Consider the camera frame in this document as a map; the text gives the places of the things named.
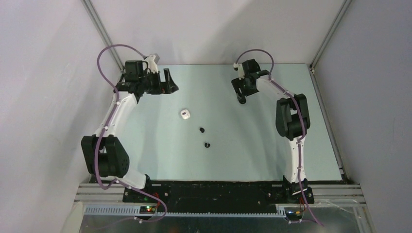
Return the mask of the black earbud charging case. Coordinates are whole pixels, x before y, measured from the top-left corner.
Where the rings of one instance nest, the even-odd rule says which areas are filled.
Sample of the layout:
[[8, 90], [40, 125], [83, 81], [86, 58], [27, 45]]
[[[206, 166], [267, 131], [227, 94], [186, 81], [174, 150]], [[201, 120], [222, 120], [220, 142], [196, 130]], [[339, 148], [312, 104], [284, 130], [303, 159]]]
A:
[[239, 101], [239, 103], [240, 104], [245, 104], [246, 102], [247, 102], [247, 100], [246, 100], [246, 98], [243, 96], [243, 97], [239, 97], [238, 98], [238, 101]]

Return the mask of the white earbud charging case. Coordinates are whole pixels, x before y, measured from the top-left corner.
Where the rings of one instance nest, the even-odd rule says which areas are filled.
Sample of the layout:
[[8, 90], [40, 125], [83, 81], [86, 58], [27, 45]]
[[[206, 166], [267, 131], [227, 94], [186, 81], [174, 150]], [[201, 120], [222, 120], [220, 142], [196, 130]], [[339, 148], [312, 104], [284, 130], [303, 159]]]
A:
[[180, 116], [182, 117], [183, 120], [187, 120], [187, 119], [189, 119], [189, 118], [191, 117], [191, 114], [190, 114], [190, 112], [189, 112], [188, 109], [183, 109], [183, 110], [180, 112]]

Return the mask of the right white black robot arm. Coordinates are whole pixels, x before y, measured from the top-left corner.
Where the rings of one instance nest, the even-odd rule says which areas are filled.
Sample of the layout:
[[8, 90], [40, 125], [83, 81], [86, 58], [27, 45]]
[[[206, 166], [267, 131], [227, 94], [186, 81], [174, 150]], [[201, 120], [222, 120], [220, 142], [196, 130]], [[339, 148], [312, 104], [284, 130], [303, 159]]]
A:
[[307, 98], [304, 94], [288, 91], [262, 70], [254, 59], [241, 64], [234, 63], [237, 78], [231, 81], [237, 100], [246, 103], [247, 96], [261, 92], [276, 104], [275, 128], [287, 143], [286, 174], [283, 176], [282, 195], [285, 201], [295, 203], [308, 188], [304, 171], [304, 141], [310, 128]]

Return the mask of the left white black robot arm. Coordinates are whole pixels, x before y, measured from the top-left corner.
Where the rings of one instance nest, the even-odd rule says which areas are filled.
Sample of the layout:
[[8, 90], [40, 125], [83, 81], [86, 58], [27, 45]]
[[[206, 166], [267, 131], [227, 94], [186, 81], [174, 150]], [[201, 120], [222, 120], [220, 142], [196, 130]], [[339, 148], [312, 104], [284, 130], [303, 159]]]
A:
[[95, 133], [84, 136], [81, 147], [89, 174], [100, 178], [111, 177], [127, 188], [134, 187], [135, 196], [141, 202], [153, 198], [154, 190], [146, 184], [147, 176], [131, 168], [131, 156], [119, 139], [131, 112], [137, 106], [143, 94], [172, 94], [179, 87], [173, 81], [169, 69], [161, 81], [157, 67], [159, 58], [151, 54], [143, 60], [128, 60], [125, 63], [123, 81], [118, 82], [113, 90], [109, 110]]

